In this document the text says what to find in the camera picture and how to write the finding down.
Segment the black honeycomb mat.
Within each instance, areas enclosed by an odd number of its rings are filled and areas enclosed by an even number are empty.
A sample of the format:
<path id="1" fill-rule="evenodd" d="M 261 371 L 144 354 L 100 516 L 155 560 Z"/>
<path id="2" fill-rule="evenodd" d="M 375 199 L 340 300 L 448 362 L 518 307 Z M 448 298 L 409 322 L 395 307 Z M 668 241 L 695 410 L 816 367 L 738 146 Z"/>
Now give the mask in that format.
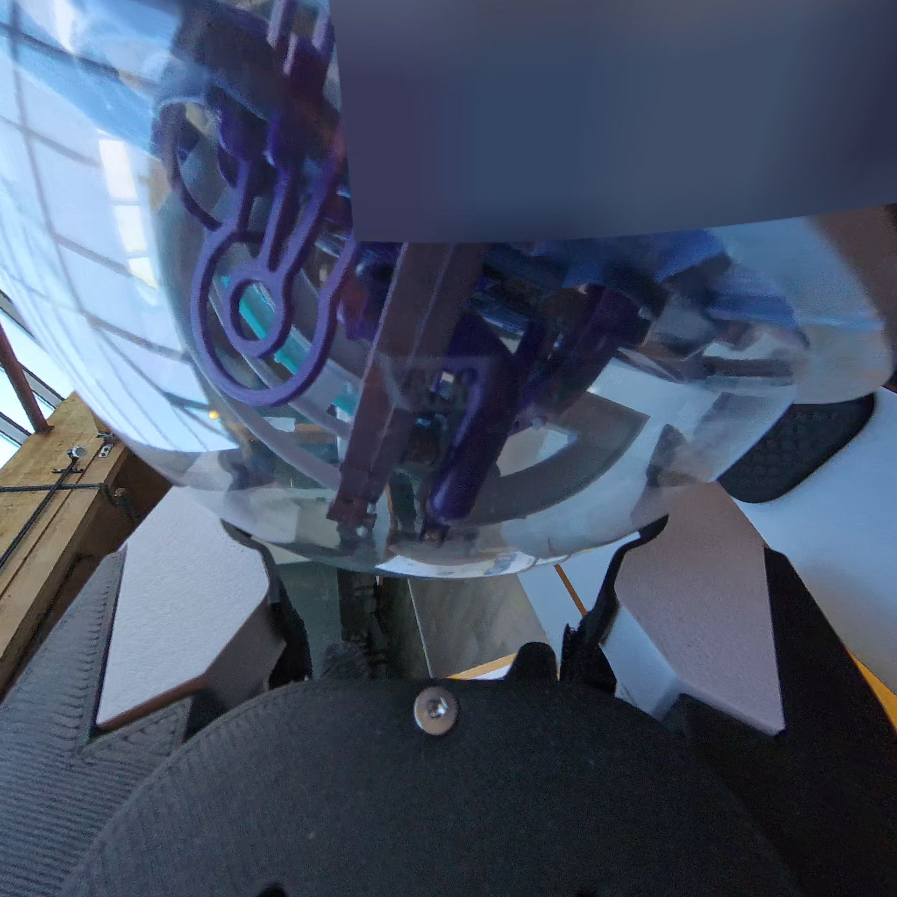
<path id="1" fill-rule="evenodd" d="M 828 404 L 792 404 L 776 424 L 719 478 L 733 499 L 777 500 L 797 488 L 869 423 L 873 394 Z"/>

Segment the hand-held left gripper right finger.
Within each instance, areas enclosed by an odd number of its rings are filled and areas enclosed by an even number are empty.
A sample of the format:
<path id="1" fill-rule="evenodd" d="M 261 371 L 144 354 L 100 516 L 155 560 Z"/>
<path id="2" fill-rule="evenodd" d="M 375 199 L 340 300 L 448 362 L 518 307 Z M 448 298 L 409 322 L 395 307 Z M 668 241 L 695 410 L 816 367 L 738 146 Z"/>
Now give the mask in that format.
<path id="1" fill-rule="evenodd" d="M 598 644 L 616 697 L 662 719 L 690 696 L 765 734 L 784 727 L 765 543 L 717 483 L 693 487 L 648 541 L 575 555 L 561 568 L 584 608 L 611 617 Z"/>

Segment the brown metal pole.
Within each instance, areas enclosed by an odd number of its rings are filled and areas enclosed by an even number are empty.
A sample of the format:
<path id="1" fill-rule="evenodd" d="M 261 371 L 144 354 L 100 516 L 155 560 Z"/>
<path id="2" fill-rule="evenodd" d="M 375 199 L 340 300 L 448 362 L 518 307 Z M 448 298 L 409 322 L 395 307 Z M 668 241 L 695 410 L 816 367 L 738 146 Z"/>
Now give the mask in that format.
<path id="1" fill-rule="evenodd" d="M 28 418 L 32 431 L 41 435 L 51 432 L 52 427 L 48 424 L 45 415 L 39 407 L 34 391 L 28 382 L 25 369 L 16 357 L 14 348 L 9 342 L 3 325 L 1 326 L 1 367 L 6 373 L 12 389 Z"/>

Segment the transparent maze ball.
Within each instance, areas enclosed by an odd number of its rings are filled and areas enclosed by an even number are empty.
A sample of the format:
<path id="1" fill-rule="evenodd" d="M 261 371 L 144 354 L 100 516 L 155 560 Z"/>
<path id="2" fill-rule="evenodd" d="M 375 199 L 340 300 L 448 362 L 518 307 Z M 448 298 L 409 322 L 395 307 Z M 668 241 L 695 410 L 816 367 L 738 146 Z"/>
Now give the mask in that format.
<path id="1" fill-rule="evenodd" d="M 895 368 L 895 2 L 2 2 L 2 291 L 353 570 L 517 573 Z"/>

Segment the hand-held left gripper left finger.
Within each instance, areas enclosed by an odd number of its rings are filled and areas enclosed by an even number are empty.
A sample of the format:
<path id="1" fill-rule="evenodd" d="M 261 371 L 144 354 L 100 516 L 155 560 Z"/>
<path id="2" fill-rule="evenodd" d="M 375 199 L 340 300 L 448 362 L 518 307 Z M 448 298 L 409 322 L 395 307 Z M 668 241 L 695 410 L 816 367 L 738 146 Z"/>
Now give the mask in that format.
<path id="1" fill-rule="evenodd" d="M 308 635 L 270 548 L 172 488 L 129 536 L 97 728 L 196 694 L 229 710 L 311 677 Z"/>

